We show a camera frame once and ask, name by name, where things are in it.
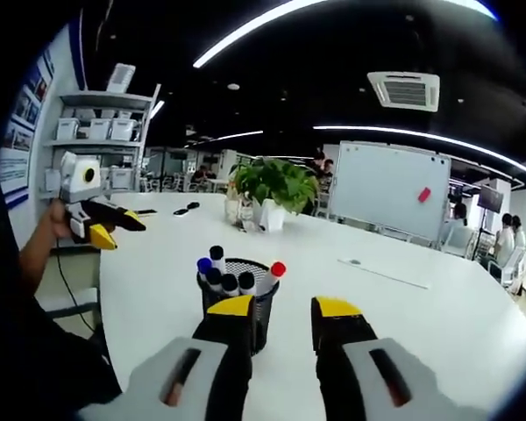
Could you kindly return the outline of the person's left hand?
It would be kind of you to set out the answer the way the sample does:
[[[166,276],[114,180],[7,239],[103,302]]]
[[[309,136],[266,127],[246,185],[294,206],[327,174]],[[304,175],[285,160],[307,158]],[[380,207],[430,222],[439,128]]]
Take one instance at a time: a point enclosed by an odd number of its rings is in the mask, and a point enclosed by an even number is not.
[[[72,230],[67,220],[65,204],[60,199],[54,199],[39,221],[39,232],[49,239],[68,239]]]

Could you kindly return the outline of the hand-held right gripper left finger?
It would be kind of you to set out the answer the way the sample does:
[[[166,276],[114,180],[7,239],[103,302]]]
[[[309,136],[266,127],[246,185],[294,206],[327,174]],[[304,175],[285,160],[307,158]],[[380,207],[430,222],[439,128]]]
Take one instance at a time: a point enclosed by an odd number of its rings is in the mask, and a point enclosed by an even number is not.
[[[253,296],[208,308],[190,338],[173,339],[133,369],[125,392],[80,420],[239,420],[252,378]]]

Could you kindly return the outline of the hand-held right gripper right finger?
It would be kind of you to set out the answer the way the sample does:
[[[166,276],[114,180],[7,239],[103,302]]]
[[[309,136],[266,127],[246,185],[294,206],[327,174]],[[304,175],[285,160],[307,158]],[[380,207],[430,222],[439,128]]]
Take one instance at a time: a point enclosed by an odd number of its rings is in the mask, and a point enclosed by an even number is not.
[[[311,300],[316,377],[328,420],[485,420],[445,395],[435,373],[362,311],[338,298]]]

